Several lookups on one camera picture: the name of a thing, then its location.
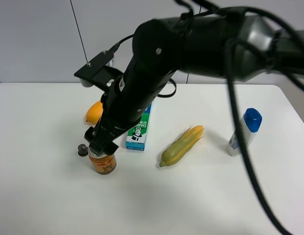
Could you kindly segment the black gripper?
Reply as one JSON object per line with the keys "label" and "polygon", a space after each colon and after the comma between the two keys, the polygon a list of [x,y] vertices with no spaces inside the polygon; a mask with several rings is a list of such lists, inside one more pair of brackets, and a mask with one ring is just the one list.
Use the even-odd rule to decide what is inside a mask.
{"label": "black gripper", "polygon": [[157,55],[139,58],[134,55],[122,76],[116,78],[101,98],[103,115],[96,131],[90,126],[84,138],[95,144],[106,144],[103,152],[113,155],[119,148],[113,141],[134,127],[144,110],[161,92],[177,65]]}

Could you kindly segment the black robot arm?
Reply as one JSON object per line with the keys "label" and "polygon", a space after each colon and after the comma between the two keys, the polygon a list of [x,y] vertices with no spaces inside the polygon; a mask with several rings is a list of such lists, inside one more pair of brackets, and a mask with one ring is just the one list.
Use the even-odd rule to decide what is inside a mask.
{"label": "black robot arm", "polygon": [[114,140],[138,124],[176,71],[224,78],[228,82],[235,126],[238,111],[234,82],[278,71],[304,92],[304,31],[254,7],[211,7],[178,18],[154,19],[137,27],[133,57],[125,70],[109,67],[115,44],[75,73],[103,90],[103,114],[85,138],[96,153],[113,154]]}

